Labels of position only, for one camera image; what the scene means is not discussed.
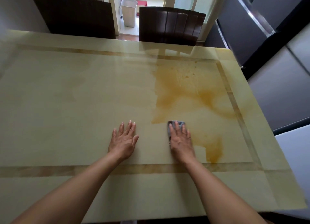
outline white trash can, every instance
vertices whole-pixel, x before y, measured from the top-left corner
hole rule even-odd
[[[121,6],[125,26],[135,27],[137,4],[136,0],[122,0]]]

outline hand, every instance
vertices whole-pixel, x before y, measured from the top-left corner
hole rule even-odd
[[[125,131],[124,122],[119,126],[118,133],[116,133],[116,129],[113,130],[108,153],[115,153],[120,162],[128,159],[134,152],[135,144],[139,138],[138,135],[134,136],[135,127],[136,124],[130,120]]]
[[[176,130],[172,124],[169,124],[171,139],[170,149],[173,156],[181,163],[187,163],[191,159],[195,159],[195,151],[192,145],[191,133],[186,130],[185,125],[180,130],[179,124],[176,121]]]

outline dark brown chair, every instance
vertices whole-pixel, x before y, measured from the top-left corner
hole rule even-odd
[[[51,33],[115,39],[111,3],[34,0]]]
[[[169,7],[140,7],[140,41],[194,46],[206,15]]]

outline forearm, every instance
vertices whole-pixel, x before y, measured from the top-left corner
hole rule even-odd
[[[108,153],[36,202],[13,223],[80,223],[103,182],[118,164],[117,155]]]
[[[206,214],[212,224],[217,223],[263,223],[264,219],[243,199],[208,171],[199,161],[185,163],[192,177]]]

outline table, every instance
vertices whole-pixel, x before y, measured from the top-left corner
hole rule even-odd
[[[0,64],[0,222],[103,156],[129,120],[136,150],[83,222],[205,215],[168,120],[186,122],[200,162],[256,210],[306,207],[230,50],[10,30]]]

